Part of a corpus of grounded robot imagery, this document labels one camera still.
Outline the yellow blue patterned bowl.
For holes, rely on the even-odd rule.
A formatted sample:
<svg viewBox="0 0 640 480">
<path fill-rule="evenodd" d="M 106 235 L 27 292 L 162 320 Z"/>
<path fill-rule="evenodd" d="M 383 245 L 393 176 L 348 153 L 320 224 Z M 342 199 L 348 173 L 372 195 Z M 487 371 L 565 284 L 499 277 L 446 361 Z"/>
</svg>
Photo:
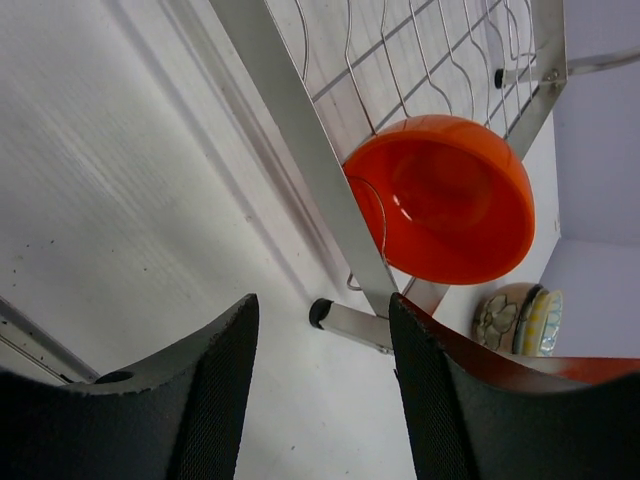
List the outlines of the yellow blue patterned bowl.
<svg viewBox="0 0 640 480">
<path fill-rule="evenodd" d="M 550 357 L 553 354 L 563 312 L 561 290 L 542 289 L 519 322 L 513 352 L 518 355 Z"/>
</svg>

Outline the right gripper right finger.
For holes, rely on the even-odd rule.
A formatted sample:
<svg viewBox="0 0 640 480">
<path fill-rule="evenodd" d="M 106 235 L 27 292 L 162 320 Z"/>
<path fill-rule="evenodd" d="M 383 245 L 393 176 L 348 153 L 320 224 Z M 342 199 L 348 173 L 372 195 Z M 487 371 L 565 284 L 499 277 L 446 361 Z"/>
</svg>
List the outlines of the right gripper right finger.
<svg viewBox="0 0 640 480">
<path fill-rule="evenodd" d="M 418 478 L 638 477 L 636 359 L 502 355 L 400 294 L 389 322 Z"/>
</svg>

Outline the mint green floral bowl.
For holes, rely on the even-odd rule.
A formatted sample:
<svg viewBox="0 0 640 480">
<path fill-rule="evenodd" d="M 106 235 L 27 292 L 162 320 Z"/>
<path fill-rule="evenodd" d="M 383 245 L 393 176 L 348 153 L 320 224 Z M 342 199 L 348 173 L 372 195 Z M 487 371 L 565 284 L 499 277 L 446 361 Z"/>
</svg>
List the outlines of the mint green floral bowl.
<svg viewBox="0 0 640 480">
<path fill-rule="evenodd" d="M 524 332 L 524 323 L 542 291 L 541 284 L 526 282 L 498 288 L 477 305 L 471 338 L 494 352 L 519 353 L 518 336 Z"/>
</svg>

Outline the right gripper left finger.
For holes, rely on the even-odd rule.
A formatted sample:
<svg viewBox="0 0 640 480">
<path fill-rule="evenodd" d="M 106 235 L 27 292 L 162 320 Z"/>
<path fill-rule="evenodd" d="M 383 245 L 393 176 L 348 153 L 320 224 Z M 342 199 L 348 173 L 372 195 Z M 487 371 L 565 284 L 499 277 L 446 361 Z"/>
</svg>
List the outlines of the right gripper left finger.
<svg viewBox="0 0 640 480">
<path fill-rule="evenodd" d="M 2 478 L 233 478 L 258 333 L 251 293 L 90 384 L 53 386 L 2 371 Z"/>
</svg>

